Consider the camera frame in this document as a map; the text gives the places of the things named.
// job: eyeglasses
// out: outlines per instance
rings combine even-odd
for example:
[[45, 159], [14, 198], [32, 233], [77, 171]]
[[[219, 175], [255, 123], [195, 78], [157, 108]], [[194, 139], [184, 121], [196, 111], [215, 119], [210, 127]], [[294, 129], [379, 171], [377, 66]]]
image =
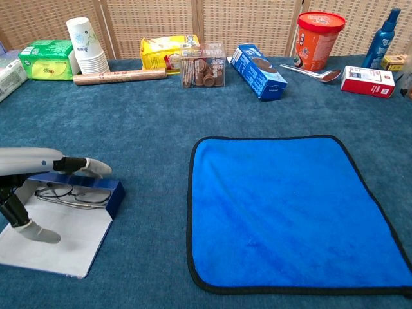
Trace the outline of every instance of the eyeglasses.
[[111, 191], [47, 183], [45, 188], [37, 189], [34, 195], [42, 201], [80, 209], [96, 209], [106, 207]]

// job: blue spray bottle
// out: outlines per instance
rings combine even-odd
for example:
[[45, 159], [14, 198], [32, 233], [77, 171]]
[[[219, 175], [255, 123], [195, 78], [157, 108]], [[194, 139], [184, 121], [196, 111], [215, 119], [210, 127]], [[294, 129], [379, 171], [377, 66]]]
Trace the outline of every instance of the blue spray bottle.
[[399, 8], [393, 8], [382, 28], [376, 32], [366, 58], [363, 60], [363, 68], [381, 69], [380, 63], [395, 36], [394, 29], [397, 25], [399, 13]]

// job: orange container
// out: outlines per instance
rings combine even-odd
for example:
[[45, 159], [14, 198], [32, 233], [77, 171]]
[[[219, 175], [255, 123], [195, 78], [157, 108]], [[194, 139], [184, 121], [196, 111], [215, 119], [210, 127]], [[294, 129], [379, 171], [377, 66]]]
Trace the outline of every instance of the orange container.
[[299, 15], [295, 65], [310, 71], [323, 69], [345, 23], [345, 18], [333, 13], [305, 12]]

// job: stack of paper cups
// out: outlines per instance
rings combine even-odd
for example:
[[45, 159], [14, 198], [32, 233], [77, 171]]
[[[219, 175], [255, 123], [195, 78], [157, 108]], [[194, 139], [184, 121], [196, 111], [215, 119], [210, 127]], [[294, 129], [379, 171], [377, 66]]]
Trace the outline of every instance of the stack of paper cups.
[[69, 19], [67, 29], [83, 74], [110, 72], [104, 51], [86, 17]]

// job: red and white box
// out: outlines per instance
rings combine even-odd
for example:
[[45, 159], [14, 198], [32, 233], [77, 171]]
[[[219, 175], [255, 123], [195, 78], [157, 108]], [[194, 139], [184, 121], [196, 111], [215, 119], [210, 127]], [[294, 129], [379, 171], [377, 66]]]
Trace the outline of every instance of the red and white box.
[[395, 90], [392, 72], [346, 66], [342, 75], [342, 91], [389, 98]]

